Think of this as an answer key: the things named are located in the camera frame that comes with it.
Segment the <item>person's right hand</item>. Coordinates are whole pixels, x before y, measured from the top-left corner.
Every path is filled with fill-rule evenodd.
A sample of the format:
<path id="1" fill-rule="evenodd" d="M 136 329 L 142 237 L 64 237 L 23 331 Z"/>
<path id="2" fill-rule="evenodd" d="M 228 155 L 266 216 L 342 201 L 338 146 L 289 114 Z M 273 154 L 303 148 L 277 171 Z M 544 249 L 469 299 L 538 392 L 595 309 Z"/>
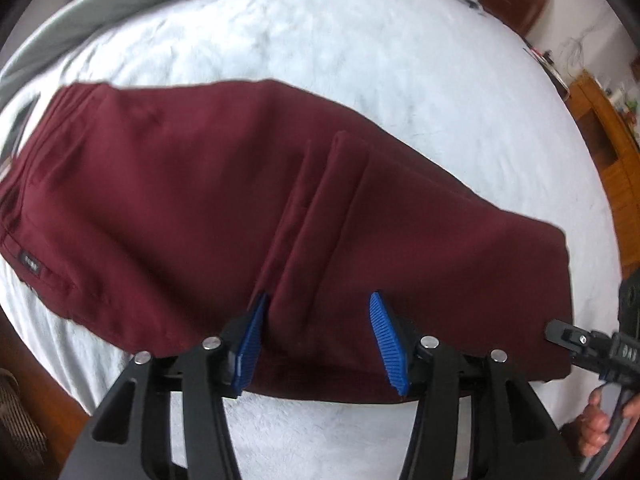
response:
<path id="1" fill-rule="evenodd" d="M 601 410 L 602 389 L 590 393 L 588 403 L 578 416 L 578 451 L 581 456 L 596 456 L 608 442 L 610 418 Z"/>

